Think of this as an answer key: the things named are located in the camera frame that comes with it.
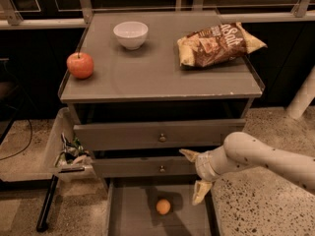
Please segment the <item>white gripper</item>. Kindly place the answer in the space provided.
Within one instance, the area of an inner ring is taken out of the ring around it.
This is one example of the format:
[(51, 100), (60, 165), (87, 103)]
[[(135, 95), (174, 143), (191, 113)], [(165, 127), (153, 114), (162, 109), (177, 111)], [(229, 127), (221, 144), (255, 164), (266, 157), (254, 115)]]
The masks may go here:
[(212, 156), (208, 151), (198, 153), (191, 149), (181, 148), (179, 152), (183, 154), (190, 162), (195, 162), (196, 172), (202, 179), (197, 180), (194, 185), (192, 205), (196, 206), (200, 204), (204, 200), (205, 196), (210, 192), (213, 187), (212, 182), (217, 179), (218, 174), (212, 167)]

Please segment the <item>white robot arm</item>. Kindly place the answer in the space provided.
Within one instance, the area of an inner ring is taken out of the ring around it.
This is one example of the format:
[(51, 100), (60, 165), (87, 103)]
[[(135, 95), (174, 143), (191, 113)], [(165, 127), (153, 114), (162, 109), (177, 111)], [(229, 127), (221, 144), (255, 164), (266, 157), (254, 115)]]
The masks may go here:
[(195, 165), (197, 180), (192, 205), (200, 204), (223, 174), (261, 166), (303, 190), (315, 194), (315, 159), (311, 156), (269, 147), (244, 132), (230, 133), (220, 147), (205, 152), (179, 151)]

